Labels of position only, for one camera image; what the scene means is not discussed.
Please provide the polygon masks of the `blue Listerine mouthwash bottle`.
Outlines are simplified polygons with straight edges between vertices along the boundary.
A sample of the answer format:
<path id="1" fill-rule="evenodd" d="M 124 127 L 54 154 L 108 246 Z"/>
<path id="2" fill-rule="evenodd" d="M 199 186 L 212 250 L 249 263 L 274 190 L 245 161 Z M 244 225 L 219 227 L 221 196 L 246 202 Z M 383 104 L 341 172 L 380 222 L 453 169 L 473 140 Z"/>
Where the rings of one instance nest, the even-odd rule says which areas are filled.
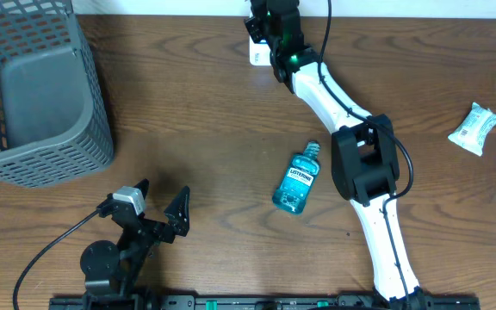
<path id="1" fill-rule="evenodd" d="M 292 156 L 283 179 L 272 196 L 277 208 L 291 214 L 303 212 L 308 195 L 320 172 L 320 164 L 317 160 L 319 151 L 319 143 L 310 141 L 303 152 Z"/>

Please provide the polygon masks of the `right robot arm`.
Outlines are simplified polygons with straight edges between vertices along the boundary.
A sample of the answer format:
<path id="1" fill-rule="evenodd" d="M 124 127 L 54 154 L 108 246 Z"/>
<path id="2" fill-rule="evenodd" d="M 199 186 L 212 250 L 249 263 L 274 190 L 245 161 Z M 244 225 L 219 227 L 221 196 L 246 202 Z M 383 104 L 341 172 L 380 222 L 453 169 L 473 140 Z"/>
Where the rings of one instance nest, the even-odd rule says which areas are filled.
<path id="1" fill-rule="evenodd" d="M 332 180 L 355 209 L 374 272 L 374 289 L 389 309 L 424 309 L 419 281 L 409 263 L 397 219 L 399 156 L 406 159 L 408 183 L 414 169 L 386 115 L 361 108 L 330 74 L 325 52 L 306 43 L 299 2 L 251 0 L 245 27 L 255 43 L 265 42 L 276 79 L 319 117 L 329 131 Z"/>

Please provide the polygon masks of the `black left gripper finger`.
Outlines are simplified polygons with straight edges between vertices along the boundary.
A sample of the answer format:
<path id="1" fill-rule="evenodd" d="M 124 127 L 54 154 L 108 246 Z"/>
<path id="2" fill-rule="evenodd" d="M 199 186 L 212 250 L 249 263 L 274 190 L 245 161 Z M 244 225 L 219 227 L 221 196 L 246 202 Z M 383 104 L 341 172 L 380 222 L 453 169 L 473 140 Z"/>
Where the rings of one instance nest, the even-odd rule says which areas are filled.
<path id="1" fill-rule="evenodd" d="M 189 198 L 190 188 L 184 186 L 164 211 L 168 224 L 179 236 L 186 236 L 189 232 Z"/>
<path id="2" fill-rule="evenodd" d="M 139 181 L 137 184 L 133 186 L 134 188 L 134 193 L 137 195 L 138 199 L 146 199 L 148 189 L 149 189 L 150 182 L 148 179 L 142 179 Z"/>

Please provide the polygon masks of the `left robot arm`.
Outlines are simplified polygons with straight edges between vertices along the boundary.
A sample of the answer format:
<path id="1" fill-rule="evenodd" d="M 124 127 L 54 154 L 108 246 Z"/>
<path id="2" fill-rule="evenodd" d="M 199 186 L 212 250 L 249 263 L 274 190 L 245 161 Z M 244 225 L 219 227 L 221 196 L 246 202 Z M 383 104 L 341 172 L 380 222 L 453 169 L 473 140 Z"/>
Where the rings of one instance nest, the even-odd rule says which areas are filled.
<path id="1" fill-rule="evenodd" d="M 183 187 L 164 210 L 166 222 L 146 218 L 149 181 L 123 186 L 98 207 L 122 233 L 117 242 L 98 240 L 84 250 L 80 267 L 85 275 L 84 309 L 159 309 L 158 298 L 147 288 L 136 288 L 152 248 L 171 244 L 189 232 L 190 188 Z"/>

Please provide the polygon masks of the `teal wet wipes pack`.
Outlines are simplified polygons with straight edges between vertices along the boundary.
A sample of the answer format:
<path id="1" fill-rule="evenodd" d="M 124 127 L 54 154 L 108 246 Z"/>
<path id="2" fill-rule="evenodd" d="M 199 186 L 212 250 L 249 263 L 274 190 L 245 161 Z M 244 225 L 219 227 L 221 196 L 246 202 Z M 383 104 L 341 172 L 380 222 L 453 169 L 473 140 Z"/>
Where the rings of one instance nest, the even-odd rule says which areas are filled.
<path id="1" fill-rule="evenodd" d="M 485 140 L 496 126 L 496 114 L 473 102 L 471 110 L 461 125 L 448 136 L 449 141 L 481 157 Z"/>

